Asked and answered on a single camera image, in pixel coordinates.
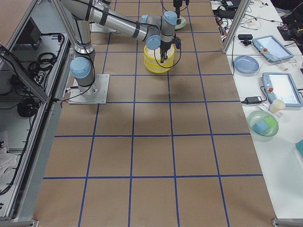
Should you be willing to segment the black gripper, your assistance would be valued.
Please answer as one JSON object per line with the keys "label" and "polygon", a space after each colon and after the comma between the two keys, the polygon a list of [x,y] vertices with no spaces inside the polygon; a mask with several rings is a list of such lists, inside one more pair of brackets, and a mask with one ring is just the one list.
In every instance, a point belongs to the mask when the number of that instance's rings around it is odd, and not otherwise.
{"label": "black gripper", "polygon": [[176,33],[171,35],[160,34],[160,62],[164,63],[165,55],[167,51],[171,48],[171,45],[174,44],[177,49],[181,48],[181,39],[177,37]]}

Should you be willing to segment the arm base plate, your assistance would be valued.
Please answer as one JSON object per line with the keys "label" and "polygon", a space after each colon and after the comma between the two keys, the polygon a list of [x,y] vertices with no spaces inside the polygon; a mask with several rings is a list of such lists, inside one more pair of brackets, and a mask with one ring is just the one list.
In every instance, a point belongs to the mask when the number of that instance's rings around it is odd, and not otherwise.
{"label": "arm base plate", "polygon": [[68,103],[71,105],[106,104],[109,80],[109,74],[97,74],[94,84],[87,91],[88,87],[78,87],[78,82],[74,79],[73,86],[77,88],[71,90],[71,99]]}
{"label": "arm base plate", "polygon": [[102,26],[95,22],[90,22],[91,33],[116,33],[116,30]]}

